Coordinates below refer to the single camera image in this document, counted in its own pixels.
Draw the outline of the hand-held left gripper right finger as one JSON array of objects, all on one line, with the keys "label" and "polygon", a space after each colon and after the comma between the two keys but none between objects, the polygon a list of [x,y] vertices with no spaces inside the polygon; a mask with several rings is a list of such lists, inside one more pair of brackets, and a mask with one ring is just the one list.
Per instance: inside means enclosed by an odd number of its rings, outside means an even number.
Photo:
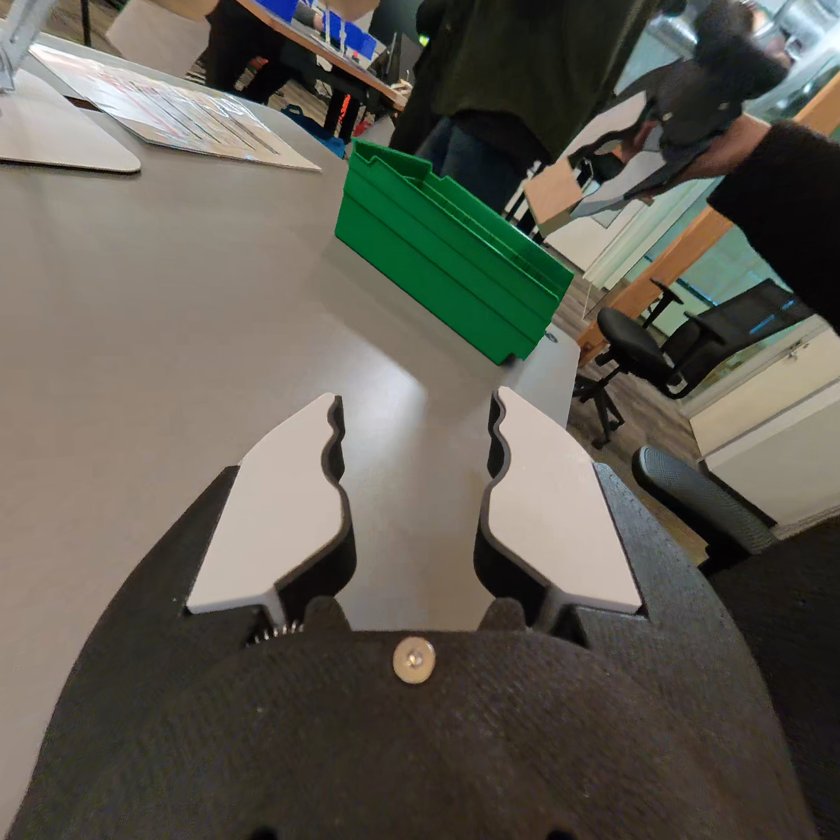
[{"label": "hand-held left gripper right finger", "polygon": [[550,633],[572,607],[638,616],[631,564],[593,459],[508,386],[488,417],[490,476],[479,507],[474,568],[496,599],[518,603]]}]

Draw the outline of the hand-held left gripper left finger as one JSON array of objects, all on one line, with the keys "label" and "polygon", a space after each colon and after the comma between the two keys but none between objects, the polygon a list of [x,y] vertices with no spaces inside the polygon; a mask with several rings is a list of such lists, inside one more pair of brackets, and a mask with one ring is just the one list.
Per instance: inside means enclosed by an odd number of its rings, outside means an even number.
[{"label": "hand-held left gripper left finger", "polygon": [[299,627],[312,600],[350,582],[344,434],[342,398],[324,393],[242,458],[186,599],[190,614],[255,606],[276,628]]}]

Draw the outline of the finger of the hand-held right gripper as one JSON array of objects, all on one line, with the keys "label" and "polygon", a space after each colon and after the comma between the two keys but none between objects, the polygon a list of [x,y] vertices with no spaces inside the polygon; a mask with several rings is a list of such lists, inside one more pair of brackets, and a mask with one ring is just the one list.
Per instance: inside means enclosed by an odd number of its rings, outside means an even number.
[{"label": "finger of the hand-held right gripper", "polygon": [[570,210],[570,220],[591,217],[604,211],[619,211],[641,193],[652,192],[665,181],[653,172],[622,170],[604,182],[595,179],[593,170],[574,170],[582,190],[581,200]]},{"label": "finger of the hand-held right gripper", "polygon": [[659,120],[657,109],[658,94],[651,91],[620,99],[583,127],[567,147],[565,160],[572,170],[621,170],[633,161],[650,170],[660,169],[656,145],[653,151],[636,152],[626,159],[621,153],[623,144],[632,144],[645,123]]}]

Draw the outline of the green plastic bin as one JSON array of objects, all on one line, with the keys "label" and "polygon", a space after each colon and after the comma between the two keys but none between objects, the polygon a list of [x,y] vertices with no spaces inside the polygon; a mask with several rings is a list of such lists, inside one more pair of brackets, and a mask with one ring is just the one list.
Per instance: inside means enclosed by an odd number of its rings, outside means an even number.
[{"label": "green plastic bin", "polygon": [[430,162],[361,139],[334,233],[494,364],[528,358],[573,279]]}]

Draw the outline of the person's right forearm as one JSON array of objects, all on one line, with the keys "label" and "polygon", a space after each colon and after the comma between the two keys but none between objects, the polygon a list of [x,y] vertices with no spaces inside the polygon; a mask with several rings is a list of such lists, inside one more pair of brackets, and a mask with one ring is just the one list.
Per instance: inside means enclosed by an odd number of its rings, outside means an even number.
[{"label": "person's right forearm", "polygon": [[796,122],[777,122],[707,203],[839,331],[838,143]]}]

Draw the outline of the person's right hand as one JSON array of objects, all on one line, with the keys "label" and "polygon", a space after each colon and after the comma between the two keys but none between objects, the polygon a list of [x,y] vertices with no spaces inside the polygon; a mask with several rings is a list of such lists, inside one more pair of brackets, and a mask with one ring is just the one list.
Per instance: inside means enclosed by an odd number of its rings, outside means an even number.
[{"label": "person's right hand", "polygon": [[677,175],[673,185],[714,180],[731,174],[757,149],[770,129],[769,123],[743,114],[710,143],[704,154]]}]

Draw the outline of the black office chair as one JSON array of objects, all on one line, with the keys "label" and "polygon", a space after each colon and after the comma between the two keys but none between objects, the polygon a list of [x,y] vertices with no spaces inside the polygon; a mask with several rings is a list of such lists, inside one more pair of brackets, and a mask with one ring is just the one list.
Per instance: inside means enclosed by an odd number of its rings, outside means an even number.
[{"label": "black office chair", "polygon": [[661,295],[644,322],[615,308],[603,308],[597,315],[607,346],[595,363],[614,362],[615,369],[598,380],[583,374],[575,377],[573,398],[581,404],[593,402],[601,424],[601,436],[592,440],[596,449],[604,448],[624,424],[606,390],[617,375],[633,375],[669,400],[678,401],[722,362],[815,315],[792,292],[766,279],[698,315],[686,311],[686,321],[658,344],[649,328],[670,304],[681,303],[681,299],[663,283],[653,280],[653,285]]}]

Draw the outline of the white low cabinet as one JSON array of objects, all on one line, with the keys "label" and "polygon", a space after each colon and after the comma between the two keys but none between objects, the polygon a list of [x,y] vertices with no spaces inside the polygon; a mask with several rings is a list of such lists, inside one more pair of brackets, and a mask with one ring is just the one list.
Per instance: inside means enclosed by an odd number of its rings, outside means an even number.
[{"label": "white low cabinet", "polygon": [[838,515],[839,339],[813,316],[682,403],[711,477],[782,537]]}]

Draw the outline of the blue tote bag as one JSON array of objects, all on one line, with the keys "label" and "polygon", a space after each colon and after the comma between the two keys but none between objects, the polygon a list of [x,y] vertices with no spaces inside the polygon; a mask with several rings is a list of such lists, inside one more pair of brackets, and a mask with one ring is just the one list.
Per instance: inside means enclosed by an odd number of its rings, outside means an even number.
[{"label": "blue tote bag", "polygon": [[321,126],[315,119],[310,118],[296,104],[288,104],[281,111],[296,125],[304,129],[312,138],[324,145],[330,152],[344,160],[346,144],[332,132]]}]

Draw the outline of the laminated paper sheet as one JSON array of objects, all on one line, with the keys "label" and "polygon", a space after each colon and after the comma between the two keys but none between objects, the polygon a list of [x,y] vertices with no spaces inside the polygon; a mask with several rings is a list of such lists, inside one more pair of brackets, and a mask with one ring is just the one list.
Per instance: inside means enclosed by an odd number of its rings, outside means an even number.
[{"label": "laminated paper sheet", "polygon": [[143,141],[177,151],[320,172],[238,100],[34,45],[30,54],[80,98]]}]

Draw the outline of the white tablet stand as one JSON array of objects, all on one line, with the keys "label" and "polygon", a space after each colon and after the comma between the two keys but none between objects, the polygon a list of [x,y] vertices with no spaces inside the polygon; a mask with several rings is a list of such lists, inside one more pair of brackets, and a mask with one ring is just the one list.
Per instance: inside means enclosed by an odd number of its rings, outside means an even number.
[{"label": "white tablet stand", "polygon": [[1,37],[1,162],[134,175],[139,159],[47,82],[22,70],[54,2],[16,1]]}]

